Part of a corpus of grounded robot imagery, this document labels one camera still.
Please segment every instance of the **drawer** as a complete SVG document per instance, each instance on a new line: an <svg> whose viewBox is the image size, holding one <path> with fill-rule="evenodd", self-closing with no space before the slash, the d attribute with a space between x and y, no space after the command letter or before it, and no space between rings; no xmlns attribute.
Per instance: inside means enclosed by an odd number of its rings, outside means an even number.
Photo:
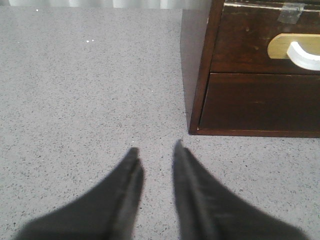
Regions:
<svg viewBox="0 0 320 240"><path fill-rule="evenodd" d="M306 4L296 23L279 20L284 14L283 6L270 1L225 2L210 71L320 75L320 71L305 70L289 59L269 58L268 45L281 33L320 34L319 1L317 5Z"/></svg>
<svg viewBox="0 0 320 240"><path fill-rule="evenodd" d="M199 129L214 135L319 137L320 76L211 73Z"/></svg>

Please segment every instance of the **white drawer handle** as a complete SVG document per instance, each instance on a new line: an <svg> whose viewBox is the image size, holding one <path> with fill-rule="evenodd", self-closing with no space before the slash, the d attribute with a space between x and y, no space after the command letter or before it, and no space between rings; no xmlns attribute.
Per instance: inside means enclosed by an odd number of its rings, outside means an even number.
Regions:
<svg viewBox="0 0 320 240"><path fill-rule="evenodd" d="M307 53L298 42L291 42L286 54L295 65L303 69L320 71L320 55Z"/></svg>

